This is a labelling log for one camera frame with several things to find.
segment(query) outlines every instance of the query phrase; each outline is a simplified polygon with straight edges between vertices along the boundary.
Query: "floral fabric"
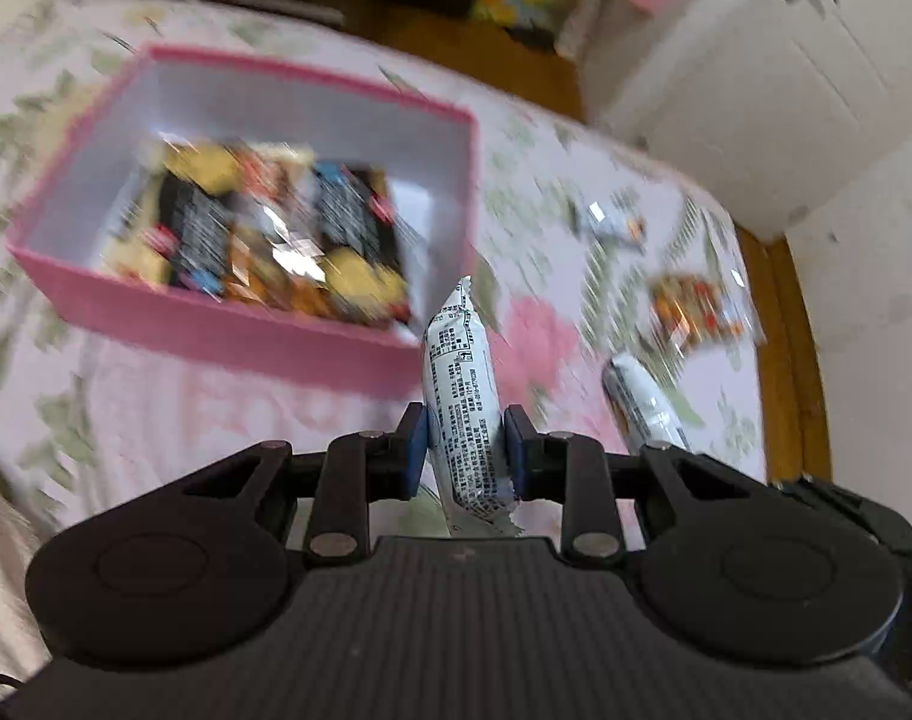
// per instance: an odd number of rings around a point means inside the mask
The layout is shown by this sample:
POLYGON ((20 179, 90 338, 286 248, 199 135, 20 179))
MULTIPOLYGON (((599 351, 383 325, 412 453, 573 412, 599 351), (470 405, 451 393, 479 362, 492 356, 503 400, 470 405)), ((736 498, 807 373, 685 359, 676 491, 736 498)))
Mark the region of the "floral fabric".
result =
MULTIPOLYGON (((390 428, 404 408, 69 327, 8 256, 4 233, 32 177, 72 117, 141 45, 272 55, 472 111, 481 149, 474 298, 501 400, 524 404, 541 429, 623 449, 600 370, 645 321, 646 279, 665 269, 744 272, 731 220, 684 176, 421 60, 297 20, 198 2, 26 0, 8 18, 0 29, 0 491, 53 528, 258 440, 319 450, 345 432, 390 428), (645 253, 574 236, 570 199, 639 210, 645 253)), ((659 379, 697 450, 765 476, 750 343, 693 355, 659 379)), ((408 504, 373 505, 373 533, 438 533, 426 481, 408 504)), ((526 504, 515 518, 529 533, 558 533, 552 504, 526 504)))

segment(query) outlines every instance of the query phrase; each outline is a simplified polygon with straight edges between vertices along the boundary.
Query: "pink flower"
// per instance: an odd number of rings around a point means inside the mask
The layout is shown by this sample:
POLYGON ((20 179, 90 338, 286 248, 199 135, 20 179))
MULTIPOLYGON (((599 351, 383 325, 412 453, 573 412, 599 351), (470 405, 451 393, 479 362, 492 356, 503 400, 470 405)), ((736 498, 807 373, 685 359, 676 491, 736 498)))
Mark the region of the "pink flower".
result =
POLYGON ((500 403, 524 406, 553 394, 560 367, 576 346, 576 327, 539 298, 516 298, 510 304, 503 334, 488 332, 500 403))

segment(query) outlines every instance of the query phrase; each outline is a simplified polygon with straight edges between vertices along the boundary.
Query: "floral bedsheet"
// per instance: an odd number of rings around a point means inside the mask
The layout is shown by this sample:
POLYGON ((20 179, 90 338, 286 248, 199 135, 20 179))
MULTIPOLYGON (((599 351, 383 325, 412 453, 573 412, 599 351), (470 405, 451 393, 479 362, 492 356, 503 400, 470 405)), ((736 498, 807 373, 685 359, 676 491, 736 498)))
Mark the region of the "floral bedsheet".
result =
MULTIPOLYGON (((472 110, 481 208, 474 295, 500 398, 546 430, 622 450, 600 386, 661 269, 744 272, 733 224, 698 186, 579 124, 421 60, 297 20, 199 2, 7 0, 0 28, 0 490, 64 528, 258 440, 319 450, 388 429, 404 402, 308 388, 126 346, 64 323, 8 256, 4 234, 68 122, 148 42, 255 52, 416 90, 472 110), (570 197, 645 216, 645 254, 568 231, 570 197)), ((661 377, 694 447, 765 477, 755 349, 694 355, 661 377)), ((421 399, 414 391, 414 399, 421 399)), ((373 505, 373 533, 445 532, 431 474, 409 503, 373 505)), ((555 535, 559 507, 521 506, 555 535)))

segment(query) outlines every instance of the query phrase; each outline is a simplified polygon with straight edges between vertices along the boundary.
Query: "wall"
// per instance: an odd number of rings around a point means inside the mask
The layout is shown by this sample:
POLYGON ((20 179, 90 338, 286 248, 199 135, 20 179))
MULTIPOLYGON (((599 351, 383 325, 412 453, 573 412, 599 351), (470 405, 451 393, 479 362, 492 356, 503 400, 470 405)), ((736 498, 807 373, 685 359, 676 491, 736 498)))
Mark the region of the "wall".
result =
POLYGON ((610 0, 580 66, 587 120, 632 141, 673 86, 754 0, 674 0, 654 16, 610 0))
POLYGON ((787 233, 833 480, 912 522, 912 137, 787 233))

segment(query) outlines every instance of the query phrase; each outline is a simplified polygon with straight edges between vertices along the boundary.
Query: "metal screw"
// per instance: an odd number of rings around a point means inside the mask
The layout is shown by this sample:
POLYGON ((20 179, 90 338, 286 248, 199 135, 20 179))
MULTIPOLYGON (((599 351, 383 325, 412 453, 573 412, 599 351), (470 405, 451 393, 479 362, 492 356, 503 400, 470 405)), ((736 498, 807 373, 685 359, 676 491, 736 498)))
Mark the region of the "metal screw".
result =
POLYGON ((619 539, 609 533, 580 533, 573 538, 573 549, 585 557, 603 560, 619 552, 619 539))
POLYGON ((320 557, 348 557, 356 551, 356 539, 349 533, 320 533, 313 536, 309 549, 320 557))

